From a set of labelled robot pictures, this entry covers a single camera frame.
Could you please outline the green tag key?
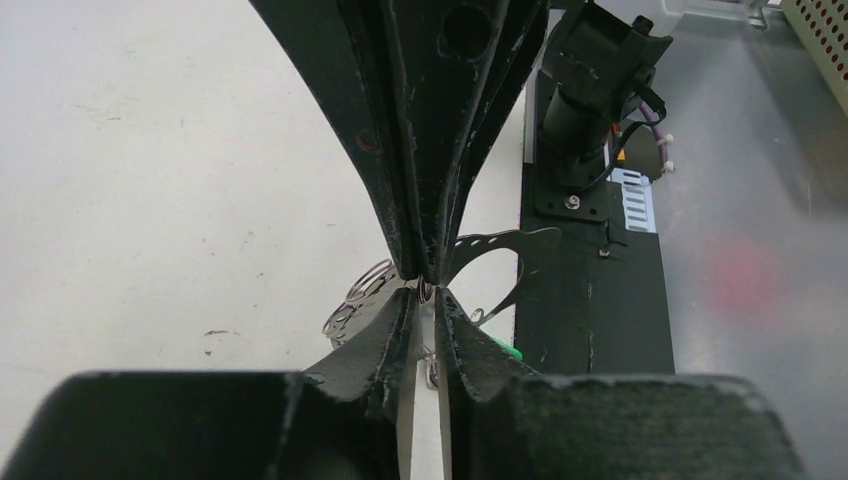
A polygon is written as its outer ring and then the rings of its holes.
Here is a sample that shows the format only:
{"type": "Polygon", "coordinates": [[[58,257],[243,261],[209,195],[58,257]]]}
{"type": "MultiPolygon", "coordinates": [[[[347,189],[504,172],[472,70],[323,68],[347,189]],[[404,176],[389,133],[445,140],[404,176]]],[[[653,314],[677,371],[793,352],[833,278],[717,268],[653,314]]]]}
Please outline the green tag key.
{"type": "Polygon", "coordinates": [[[491,337],[491,340],[517,360],[522,361],[524,359],[523,353],[511,344],[494,337],[491,337]]]}

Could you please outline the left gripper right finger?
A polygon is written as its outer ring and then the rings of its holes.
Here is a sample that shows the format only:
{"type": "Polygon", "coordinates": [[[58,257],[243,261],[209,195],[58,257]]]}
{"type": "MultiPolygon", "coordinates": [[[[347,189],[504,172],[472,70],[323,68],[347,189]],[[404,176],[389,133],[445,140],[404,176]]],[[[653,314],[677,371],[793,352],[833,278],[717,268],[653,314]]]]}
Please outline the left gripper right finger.
{"type": "Polygon", "coordinates": [[[437,289],[448,479],[802,479],[769,402],[713,375],[542,374],[437,289]]]}

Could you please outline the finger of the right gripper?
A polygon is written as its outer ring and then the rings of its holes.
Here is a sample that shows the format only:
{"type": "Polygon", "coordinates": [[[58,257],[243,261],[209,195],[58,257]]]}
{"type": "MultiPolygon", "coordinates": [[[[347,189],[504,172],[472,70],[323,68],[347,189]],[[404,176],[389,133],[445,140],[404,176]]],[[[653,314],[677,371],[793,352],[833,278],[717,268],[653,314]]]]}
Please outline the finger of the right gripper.
{"type": "Polygon", "coordinates": [[[281,0],[252,6],[359,174],[400,276],[418,278],[380,3],[281,0]]]}
{"type": "Polygon", "coordinates": [[[382,2],[402,278],[445,275],[472,171],[527,78],[547,13],[544,1],[382,2]]]}

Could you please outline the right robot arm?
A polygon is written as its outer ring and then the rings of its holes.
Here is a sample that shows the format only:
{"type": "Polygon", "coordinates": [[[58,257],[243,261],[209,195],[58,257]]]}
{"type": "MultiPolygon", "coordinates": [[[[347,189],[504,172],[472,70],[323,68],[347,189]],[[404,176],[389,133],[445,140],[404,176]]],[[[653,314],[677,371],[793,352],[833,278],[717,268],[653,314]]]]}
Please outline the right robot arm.
{"type": "Polygon", "coordinates": [[[534,69],[544,139],[596,148],[651,91],[671,38],[592,1],[257,1],[357,170],[401,278],[442,283],[470,189],[534,69]]]}

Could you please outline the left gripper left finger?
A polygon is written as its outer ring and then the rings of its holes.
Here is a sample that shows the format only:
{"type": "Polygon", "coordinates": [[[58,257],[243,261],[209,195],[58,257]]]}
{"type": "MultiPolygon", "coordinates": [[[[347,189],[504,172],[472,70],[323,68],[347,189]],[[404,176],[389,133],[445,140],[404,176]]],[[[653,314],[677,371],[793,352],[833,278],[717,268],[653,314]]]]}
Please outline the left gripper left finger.
{"type": "Polygon", "coordinates": [[[396,290],[302,371],[93,371],[45,399],[6,479],[406,479],[418,302],[396,290]]]}

